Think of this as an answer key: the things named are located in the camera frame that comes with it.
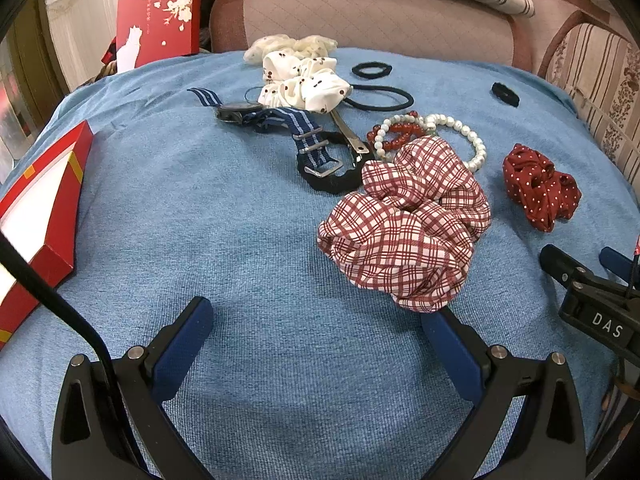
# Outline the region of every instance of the red box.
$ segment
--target red box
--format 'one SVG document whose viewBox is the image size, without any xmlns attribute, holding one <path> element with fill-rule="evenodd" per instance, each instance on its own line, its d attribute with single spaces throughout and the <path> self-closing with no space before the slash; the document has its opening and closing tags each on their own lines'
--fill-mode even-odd
<svg viewBox="0 0 640 480">
<path fill-rule="evenodd" d="M 57 140 L 0 200 L 0 228 L 31 267 L 56 286 L 74 268 L 76 213 L 94 134 L 87 121 Z M 0 349 L 38 301 L 0 266 Z"/>
<path fill-rule="evenodd" d="M 200 0 L 118 0 L 118 73 L 200 51 Z"/>
</svg>

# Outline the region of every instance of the blue fabric surface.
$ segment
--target blue fabric surface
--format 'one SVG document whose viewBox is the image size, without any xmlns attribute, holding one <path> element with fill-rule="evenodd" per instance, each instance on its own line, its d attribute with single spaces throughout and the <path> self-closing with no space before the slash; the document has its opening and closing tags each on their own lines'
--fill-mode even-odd
<svg viewBox="0 0 640 480">
<path fill-rule="evenodd" d="M 589 440 L 613 355 L 559 319 L 563 291 L 540 270 L 538 253 L 556 244 L 601 276 L 602 247 L 629 254 L 640 214 L 622 175 L 567 95 L 531 74 L 357 49 L 336 57 L 338 74 L 350 81 L 358 62 L 391 64 L 380 84 L 408 90 L 421 114 L 452 115 L 484 139 L 488 160 L 476 175 L 494 220 L 450 307 L 488 344 L 531 358 L 564 352 Z M 260 77 L 233 52 L 164 60 L 79 89 L 11 181 L 89 120 L 95 139 L 79 203 L 76 273 L 60 292 L 114 356 L 146 344 L 194 295 L 211 300 L 214 330 L 165 407 L 217 478 L 419 478 L 470 409 L 419 316 L 350 285 L 316 248 L 317 225 L 338 198 L 300 178 L 290 135 L 218 123 L 186 91 L 209 88 L 238 101 Z M 492 96 L 496 81 L 518 93 L 519 108 Z M 387 115 L 340 113 L 361 137 Z M 465 139 L 452 130 L 444 137 L 471 158 Z M 582 191 L 574 218 L 551 234 L 533 230 L 506 197 L 502 160 L 516 142 L 547 155 Z M 0 414 L 47 473 L 60 384 L 78 352 L 91 354 L 43 308 L 0 352 Z"/>
</svg>

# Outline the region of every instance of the blue gripper pad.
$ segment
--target blue gripper pad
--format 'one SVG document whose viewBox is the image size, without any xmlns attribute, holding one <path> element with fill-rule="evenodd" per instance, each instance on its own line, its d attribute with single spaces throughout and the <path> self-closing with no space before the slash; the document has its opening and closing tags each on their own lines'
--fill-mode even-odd
<svg viewBox="0 0 640 480">
<path fill-rule="evenodd" d="M 605 269 L 609 269 L 617 277 L 625 280 L 627 283 L 631 277 L 631 265 L 632 261 L 623 256 L 617 251 L 614 251 L 611 247 L 605 247 L 600 251 L 600 265 Z M 640 288 L 640 276 L 634 283 L 635 288 Z"/>
<path fill-rule="evenodd" d="M 477 406 L 484 394 L 478 362 L 442 312 L 422 314 L 422 330 L 436 351 L 460 397 Z"/>
<path fill-rule="evenodd" d="M 155 361 L 150 370 L 151 395 L 158 404 L 175 397 L 196 355 L 213 329 L 213 320 L 214 311 L 209 300 L 196 297 L 178 319 L 172 325 L 164 327 L 149 345 L 147 359 L 152 358 Z M 162 331 L 165 330 L 167 332 L 163 337 Z M 162 341 L 167 335 L 173 337 L 168 342 Z M 154 348 L 156 341 L 159 346 L 166 346 L 164 351 L 162 348 Z"/>
</svg>

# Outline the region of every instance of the metal bolt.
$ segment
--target metal bolt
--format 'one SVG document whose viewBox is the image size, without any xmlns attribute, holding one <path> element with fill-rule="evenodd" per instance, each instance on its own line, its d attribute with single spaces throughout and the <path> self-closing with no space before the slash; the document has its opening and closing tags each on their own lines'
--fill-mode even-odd
<svg viewBox="0 0 640 480">
<path fill-rule="evenodd" d="M 127 357 L 129 359 L 140 359 L 145 353 L 143 346 L 132 346 L 127 350 Z"/>
<path fill-rule="evenodd" d="M 80 366 L 84 362 L 84 356 L 82 354 L 76 354 L 71 358 L 72 366 Z"/>
<path fill-rule="evenodd" d="M 497 359 L 504 359 L 505 357 L 507 357 L 507 349 L 501 345 L 492 346 L 491 355 Z"/>
<path fill-rule="evenodd" d="M 560 352 L 553 352 L 551 354 L 551 360 L 557 365 L 563 365 L 566 362 L 566 359 Z"/>
</svg>

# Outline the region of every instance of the red plaid scrunchie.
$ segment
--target red plaid scrunchie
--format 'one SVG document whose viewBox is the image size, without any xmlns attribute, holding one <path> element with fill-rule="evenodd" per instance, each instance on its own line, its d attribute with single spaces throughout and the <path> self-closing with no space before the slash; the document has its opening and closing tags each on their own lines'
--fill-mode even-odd
<svg viewBox="0 0 640 480">
<path fill-rule="evenodd" d="M 434 312 L 460 291 L 473 243 L 491 224 L 480 185 L 440 137 L 367 162 L 366 195 L 349 193 L 318 228 L 318 246 L 351 283 Z"/>
<path fill-rule="evenodd" d="M 575 179 L 556 171 L 554 164 L 522 144 L 516 144 L 502 163 L 507 194 L 521 204 L 529 223 L 539 231 L 550 233 L 556 218 L 570 219 L 582 194 Z"/>
</svg>

